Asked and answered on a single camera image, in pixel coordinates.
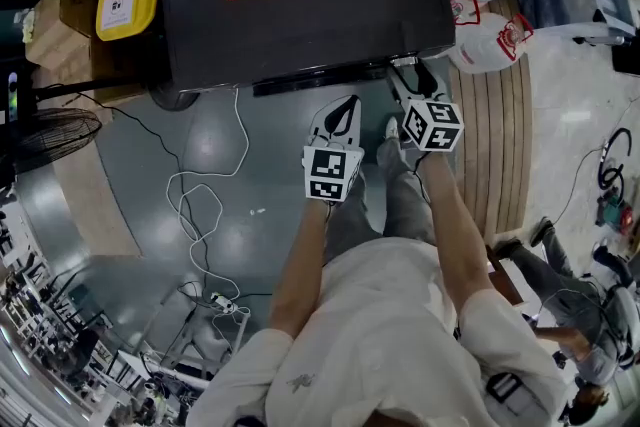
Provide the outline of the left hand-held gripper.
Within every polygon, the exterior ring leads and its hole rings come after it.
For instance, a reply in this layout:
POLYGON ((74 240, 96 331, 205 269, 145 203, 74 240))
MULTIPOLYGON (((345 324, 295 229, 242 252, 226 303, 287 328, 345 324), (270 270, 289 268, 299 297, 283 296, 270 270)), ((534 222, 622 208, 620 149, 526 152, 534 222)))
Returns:
POLYGON ((358 146, 361 101, 356 95, 338 98, 320 109, 311 122, 302 165, 307 199, 342 203, 359 173, 364 150, 314 146, 358 146))

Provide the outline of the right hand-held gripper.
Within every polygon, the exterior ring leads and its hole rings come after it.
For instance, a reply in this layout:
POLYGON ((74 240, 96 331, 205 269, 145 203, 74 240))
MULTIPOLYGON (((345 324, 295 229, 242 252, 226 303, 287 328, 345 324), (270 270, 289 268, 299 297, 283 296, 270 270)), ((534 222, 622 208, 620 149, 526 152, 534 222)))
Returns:
POLYGON ((431 64, 418 61, 414 71, 420 95, 410 90, 395 66, 389 66, 392 95, 404 111, 400 139, 422 152, 452 152, 464 131, 461 111, 449 98, 446 81, 431 64))

